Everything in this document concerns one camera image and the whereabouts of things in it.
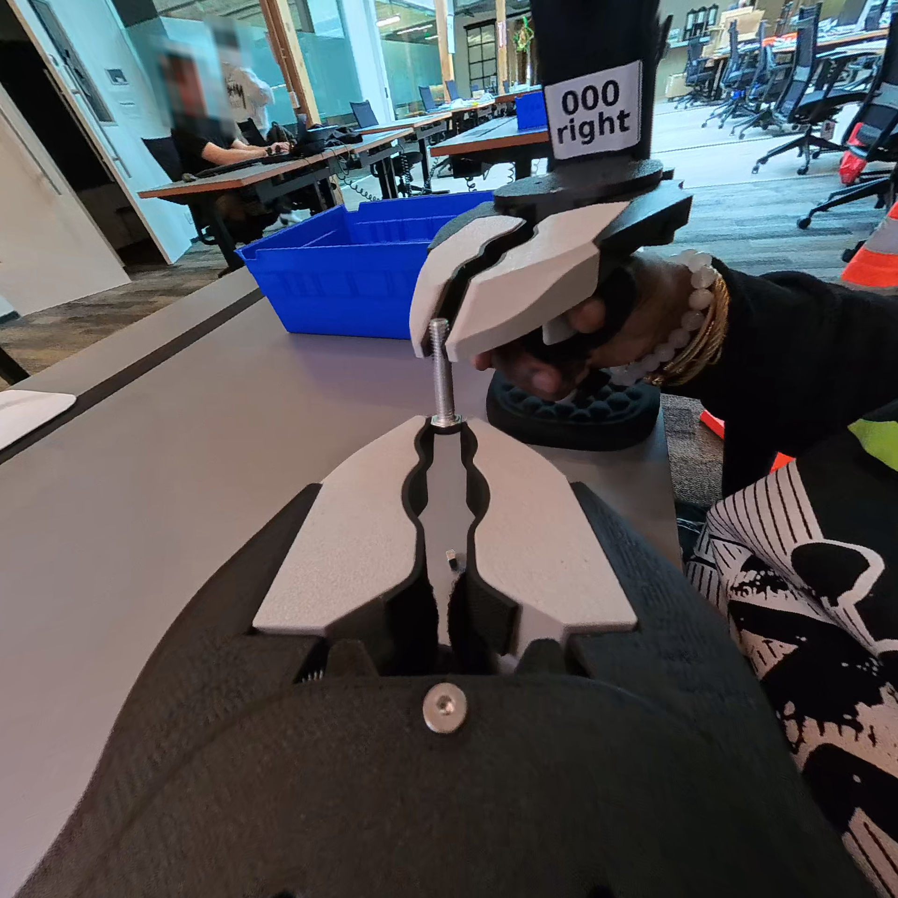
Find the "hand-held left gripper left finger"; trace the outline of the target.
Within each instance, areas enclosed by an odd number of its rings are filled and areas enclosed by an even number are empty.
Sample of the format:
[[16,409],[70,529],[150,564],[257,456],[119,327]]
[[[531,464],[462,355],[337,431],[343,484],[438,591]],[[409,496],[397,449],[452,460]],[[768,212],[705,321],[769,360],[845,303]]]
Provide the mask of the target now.
[[253,620],[270,635],[359,640],[374,660],[434,660],[439,614],[420,514],[433,461],[415,416],[320,483]]

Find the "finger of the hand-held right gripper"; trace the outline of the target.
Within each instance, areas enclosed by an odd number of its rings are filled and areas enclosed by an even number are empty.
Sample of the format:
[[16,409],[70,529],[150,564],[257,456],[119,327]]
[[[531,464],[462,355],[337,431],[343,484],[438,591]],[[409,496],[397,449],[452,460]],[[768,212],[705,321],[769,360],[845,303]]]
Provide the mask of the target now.
[[410,340],[417,358],[432,353],[430,322],[444,319],[453,326],[474,277],[525,241],[527,221],[516,216],[462,214],[439,230],[427,249],[410,306]]
[[470,361],[533,331],[545,346],[573,338],[567,313],[599,283],[595,240],[629,205],[595,204],[549,216],[529,240],[475,275],[445,344],[448,359]]

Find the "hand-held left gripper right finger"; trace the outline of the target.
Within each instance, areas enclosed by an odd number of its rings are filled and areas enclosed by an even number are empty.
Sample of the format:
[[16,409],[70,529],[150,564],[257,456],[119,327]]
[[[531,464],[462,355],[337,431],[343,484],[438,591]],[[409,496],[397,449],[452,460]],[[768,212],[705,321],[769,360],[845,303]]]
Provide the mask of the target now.
[[520,658],[538,640],[634,631],[637,614],[587,515],[591,491],[484,420],[469,419],[460,438],[477,635]]

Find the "long thin silver bolt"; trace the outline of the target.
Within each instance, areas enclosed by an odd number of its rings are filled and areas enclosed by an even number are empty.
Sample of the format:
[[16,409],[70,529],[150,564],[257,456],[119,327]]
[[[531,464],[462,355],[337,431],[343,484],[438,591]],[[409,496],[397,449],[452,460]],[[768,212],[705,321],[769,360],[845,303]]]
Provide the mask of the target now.
[[435,394],[435,413],[431,425],[447,434],[455,432],[463,421],[455,408],[453,371],[446,353],[449,330],[449,321],[444,318],[435,318],[428,326]]

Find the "person's right forearm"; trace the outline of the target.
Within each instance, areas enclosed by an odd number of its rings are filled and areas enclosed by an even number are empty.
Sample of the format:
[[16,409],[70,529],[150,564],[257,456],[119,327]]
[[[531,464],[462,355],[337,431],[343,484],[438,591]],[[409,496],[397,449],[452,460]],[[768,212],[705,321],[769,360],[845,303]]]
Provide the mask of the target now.
[[767,449],[761,464],[723,461],[721,494],[764,478],[896,400],[896,295],[794,271],[748,275],[713,263],[729,305],[717,362],[679,388]]

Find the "wooden office desk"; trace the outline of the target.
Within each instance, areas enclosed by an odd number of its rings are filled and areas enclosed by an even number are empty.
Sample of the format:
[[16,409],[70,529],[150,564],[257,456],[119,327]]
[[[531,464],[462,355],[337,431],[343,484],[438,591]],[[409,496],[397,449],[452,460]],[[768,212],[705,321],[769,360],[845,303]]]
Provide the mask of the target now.
[[280,154],[270,161],[255,160],[233,171],[207,177],[194,176],[190,181],[173,181],[140,191],[138,196],[141,199],[159,198],[196,212],[225,260],[225,271],[230,273],[242,268],[244,261],[216,208],[218,196],[246,190],[265,207],[273,208],[278,199],[300,188],[322,184],[321,202],[324,208],[333,208],[336,200],[330,185],[331,177],[342,174],[343,168],[352,160],[365,166],[383,164],[399,153],[398,141],[413,135],[413,127],[387,129],[366,136],[360,143],[326,148],[306,158]]
[[511,181],[532,175],[533,162],[550,155],[548,132],[520,129],[518,119],[492,118],[431,148],[435,161],[448,163],[454,178],[470,180],[496,165],[509,165]]

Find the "black round cushion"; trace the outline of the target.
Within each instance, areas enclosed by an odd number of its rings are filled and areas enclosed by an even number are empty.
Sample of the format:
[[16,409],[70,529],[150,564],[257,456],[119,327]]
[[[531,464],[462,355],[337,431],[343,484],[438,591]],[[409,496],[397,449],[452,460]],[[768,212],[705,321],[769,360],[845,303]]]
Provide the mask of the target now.
[[486,396],[487,420],[496,429],[521,443],[578,452],[611,453],[644,443],[660,409],[657,387],[616,385],[605,370],[559,401],[536,397],[499,373]]

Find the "small red object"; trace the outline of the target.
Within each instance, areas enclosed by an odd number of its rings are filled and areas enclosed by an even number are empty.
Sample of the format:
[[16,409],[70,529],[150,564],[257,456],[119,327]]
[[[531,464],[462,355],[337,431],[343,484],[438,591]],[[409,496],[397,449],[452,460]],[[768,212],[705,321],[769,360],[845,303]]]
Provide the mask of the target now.
[[702,410],[700,423],[724,444],[724,456],[729,462],[761,464],[767,449],[745,432],[743,427],[730,427],[709,410]]

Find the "wooden pillar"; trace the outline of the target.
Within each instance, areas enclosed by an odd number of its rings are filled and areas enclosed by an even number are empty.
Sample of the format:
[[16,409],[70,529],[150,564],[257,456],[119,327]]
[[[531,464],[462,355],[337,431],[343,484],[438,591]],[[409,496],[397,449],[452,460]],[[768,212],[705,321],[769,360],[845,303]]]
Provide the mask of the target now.
[[288,100],[297,117],[319,126],[320,113],[287,1],[259,1],[273,55],[285,79]]

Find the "black printed shirt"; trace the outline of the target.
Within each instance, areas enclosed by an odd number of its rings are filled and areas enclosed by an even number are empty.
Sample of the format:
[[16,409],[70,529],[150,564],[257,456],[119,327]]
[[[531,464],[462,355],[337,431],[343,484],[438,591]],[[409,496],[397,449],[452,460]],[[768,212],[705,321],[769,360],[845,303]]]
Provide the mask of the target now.
[[896,401],[717,502],[687,578],[726,618],[847,852],[896,896]]

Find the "orange traffic cone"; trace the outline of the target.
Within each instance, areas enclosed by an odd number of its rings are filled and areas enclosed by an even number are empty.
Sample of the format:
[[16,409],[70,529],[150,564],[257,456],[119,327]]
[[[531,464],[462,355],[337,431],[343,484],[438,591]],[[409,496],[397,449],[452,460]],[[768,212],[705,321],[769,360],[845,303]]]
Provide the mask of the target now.
[[855,289],[897,293],[897,202],[864,241],[840,275],[840,283]]

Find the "white sign stand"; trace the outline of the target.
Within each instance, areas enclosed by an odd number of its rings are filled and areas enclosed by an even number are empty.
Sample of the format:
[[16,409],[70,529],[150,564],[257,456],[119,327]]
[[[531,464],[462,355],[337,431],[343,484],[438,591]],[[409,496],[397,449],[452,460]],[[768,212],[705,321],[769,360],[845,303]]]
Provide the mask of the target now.
[[61,392],[8,389],[1,392],[1,451],[73,408],[76,396]]

